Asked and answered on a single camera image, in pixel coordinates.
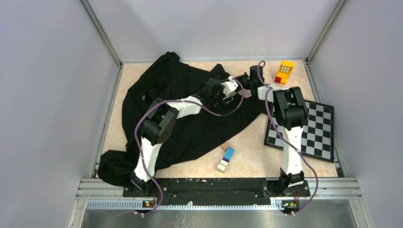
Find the black jacket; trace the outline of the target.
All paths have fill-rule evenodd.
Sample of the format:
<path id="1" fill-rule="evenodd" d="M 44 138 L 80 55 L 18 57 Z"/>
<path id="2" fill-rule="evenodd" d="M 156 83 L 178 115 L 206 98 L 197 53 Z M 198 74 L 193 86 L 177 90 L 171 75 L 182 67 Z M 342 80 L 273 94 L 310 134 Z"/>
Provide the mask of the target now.
<path id="1" fill-rule="evenodd" d="M 104 182 L 131 187 L 131 176 L 138 164 L 139 149 L 134 130 L 154 99 L 182 99 L 198 92 L 210 77 L 227 78 L 221 64 L 206 71 L 180 61 L 174 52 L 160 56 L 127 91 L 122 104 L 122 128 L 127 139 L 126 150 L 108 150 L 100 159 L 98 176 Z M 260 114 L 265 104 L 254 97 L 234 100 L 212 114 L 201 111 L 197 115 L 180 118 L 172 135 L 162 145 L 155 168 L 196 160 L 212 151 L 248 127 Z"/>

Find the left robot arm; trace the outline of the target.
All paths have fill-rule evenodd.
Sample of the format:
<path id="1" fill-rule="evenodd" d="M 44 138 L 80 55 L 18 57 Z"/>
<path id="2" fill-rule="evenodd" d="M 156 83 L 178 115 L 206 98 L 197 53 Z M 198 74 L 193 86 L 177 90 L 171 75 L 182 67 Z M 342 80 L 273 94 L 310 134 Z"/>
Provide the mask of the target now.
<path id="1" fill-rule="evenodd" d="M 134 130 L 140 151 L 138 164 L 131 176 L 134 190 L 140 196 L 147 196 L 152 192 L 153 187 L 149 180 L 155 175 L 160 148 L 171 136 L 177 119 L 198 114 L 201 109 L 212 114 L 211 108 L 224 106 L 242 89 L 243 85 L 232 76 L 222 81 L 210 78 L 202 89 L 186 98 L 156 98 Z"/>

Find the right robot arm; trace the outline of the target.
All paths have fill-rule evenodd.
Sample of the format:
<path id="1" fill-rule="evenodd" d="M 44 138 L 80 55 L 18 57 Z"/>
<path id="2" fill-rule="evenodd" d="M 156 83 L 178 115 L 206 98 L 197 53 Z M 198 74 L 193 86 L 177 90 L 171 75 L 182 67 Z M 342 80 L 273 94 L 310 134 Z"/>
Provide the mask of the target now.
<path id="1" fill-rule="evenodd" d="M 276 135 L 283 142 L 284 153 L 277 189 L 283 195 L 291 196 L 306 183 L 301 139 L 308 122 L 308 109 L 299 87 L 281 88 L 267 84 L 262 73 L 262 66 L 251 66 L 249 75 L 235 77 L 237 90 L 247 89 L 265 105 L 273 104 L 273 110 L 267 113 Z"/>

